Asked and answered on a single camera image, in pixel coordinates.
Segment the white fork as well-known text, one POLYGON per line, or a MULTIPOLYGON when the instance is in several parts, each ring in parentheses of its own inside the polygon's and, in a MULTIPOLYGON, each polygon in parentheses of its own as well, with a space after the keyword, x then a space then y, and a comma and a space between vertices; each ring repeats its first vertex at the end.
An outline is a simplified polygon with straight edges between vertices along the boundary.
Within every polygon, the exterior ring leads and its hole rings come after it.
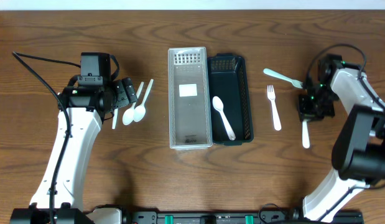
POLYGON ((310 138, 308 133, 308 120, 305 119, 302 121, 302 145, 304 148, 310 148, 310 138))
POLYGON ((276 106, 276 94, 274 91, 274 87, 272 85, 267 86, 267 98, 271 102, 271 109, 272 109, 272 119, 274 124, 274 129, 276 131, 280 131, 282 129, 280 117, 277 111, 276 106))

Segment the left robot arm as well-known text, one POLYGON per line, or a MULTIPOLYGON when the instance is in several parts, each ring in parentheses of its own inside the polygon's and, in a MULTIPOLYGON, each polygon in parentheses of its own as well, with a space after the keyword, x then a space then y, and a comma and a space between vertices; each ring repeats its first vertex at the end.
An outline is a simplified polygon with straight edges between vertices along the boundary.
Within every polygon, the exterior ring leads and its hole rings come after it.
POLYGON ((121 206, 83 210, 83 188, 91 150, 107 114, 137 101, 130 78, 111 71, 116 57, 81 53, 80 74, 69 80, 58 103, 58 129, 44 177, 27 208, 13 210, 11 223, 130 223, 121 206))

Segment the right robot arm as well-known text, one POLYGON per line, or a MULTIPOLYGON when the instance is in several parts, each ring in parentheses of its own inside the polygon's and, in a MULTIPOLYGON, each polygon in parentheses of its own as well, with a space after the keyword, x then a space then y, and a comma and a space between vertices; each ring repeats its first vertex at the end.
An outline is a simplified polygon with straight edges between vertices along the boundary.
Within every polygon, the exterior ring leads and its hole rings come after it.
POLYGON ((318 84, 306 76, 299 95, 299 119, 304 146, 309 146, 308 122, 333 117, 341 101, 348 117, 332 149, 332 168, 320 185, 302 200, 290 219, 333 221, 336 213, 364 190, 378 190, 385 180, 385 103, 371 88, 362 65, 346 63, 340 55, 320 53, 318 84))

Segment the pale green plastic fork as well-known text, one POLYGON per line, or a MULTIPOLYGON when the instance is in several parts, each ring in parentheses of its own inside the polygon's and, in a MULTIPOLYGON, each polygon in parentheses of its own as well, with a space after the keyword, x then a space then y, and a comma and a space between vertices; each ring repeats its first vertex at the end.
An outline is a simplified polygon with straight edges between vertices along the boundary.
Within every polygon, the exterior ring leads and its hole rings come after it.
POLYGON ((274 78, 278 78, 280 80, 287 81, 287 82, 291 83, 296 88, 300 88, 300 89, 303 88, 303 83, 301 81, 291 79, 291 78, 289 78, 289 77, 287 77, 285 75, 282 75, 282 74, 280 74, 278 72, 275 72, 275 71, 273 71, 273 70, 271 70, 269 68, 265 68, 263 70, 263 73, 268 75, 268 76, 270 76, 270 77, 274 77, 274 78))

